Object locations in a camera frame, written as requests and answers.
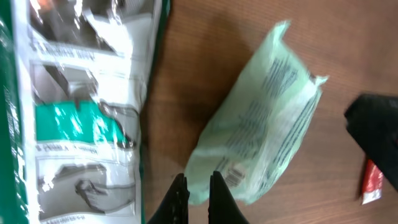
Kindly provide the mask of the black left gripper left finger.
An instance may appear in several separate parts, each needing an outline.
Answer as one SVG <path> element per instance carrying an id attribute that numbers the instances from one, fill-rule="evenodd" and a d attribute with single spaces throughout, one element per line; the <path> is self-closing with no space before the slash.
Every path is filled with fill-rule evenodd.
<path id="1" fill-rule="evenodd" d="M 164 199 L 147 224 L 188 224 L 187 178 L 176 175 Z"/>

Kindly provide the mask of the light green tissue pack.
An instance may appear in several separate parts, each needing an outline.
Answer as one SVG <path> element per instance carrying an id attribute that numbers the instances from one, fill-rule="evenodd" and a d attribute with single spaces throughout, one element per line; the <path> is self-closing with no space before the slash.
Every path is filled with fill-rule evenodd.
<path id="1" fill-rule="evenodd" d="M 254 203 L 300 148 L 326 78 L 312 75 L 285 44 L 289 25 L 268 32 L 202 131 L 185 168 L 190 204 L 208 199 L 214 171 L 236 200 Z"/>

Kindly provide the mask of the green foil packet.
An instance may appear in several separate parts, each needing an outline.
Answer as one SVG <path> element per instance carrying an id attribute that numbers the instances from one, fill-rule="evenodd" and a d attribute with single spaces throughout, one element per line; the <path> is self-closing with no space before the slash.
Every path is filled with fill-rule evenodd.
<path id="1" fill-rule="evenodd" d="M 170 1 L 1 2 L 1 222 L 143 224 L 142 133 Z"/>

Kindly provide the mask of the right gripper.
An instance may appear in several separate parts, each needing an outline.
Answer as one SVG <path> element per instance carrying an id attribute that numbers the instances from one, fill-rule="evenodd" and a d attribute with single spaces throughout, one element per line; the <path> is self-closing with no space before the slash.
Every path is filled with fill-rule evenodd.
<path id="1" fill-rule="evenodd" d="M 344 113 L 346 130 L 397 188 L 397 97 L 362 93 Z"/>

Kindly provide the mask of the red white snack packet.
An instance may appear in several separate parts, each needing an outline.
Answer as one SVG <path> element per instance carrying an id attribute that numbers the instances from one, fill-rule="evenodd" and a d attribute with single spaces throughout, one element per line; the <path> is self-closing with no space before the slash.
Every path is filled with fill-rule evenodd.
<path id="1" fill-rule="evenodd" d="M 362 205 L 382 197 L 383 173 L 371 159 L 367 160 L 361 192 Z"/>

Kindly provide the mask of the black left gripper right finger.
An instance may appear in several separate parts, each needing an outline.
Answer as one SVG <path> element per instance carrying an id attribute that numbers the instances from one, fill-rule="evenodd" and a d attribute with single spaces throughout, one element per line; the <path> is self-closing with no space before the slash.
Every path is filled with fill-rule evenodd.
<path id="1" fill-rule="evenodd" d="M 248 224 L 238 208 L 223 176 L 214 171 L 210 177 L 210 196 L 208 207 L 209 224 Z"/>

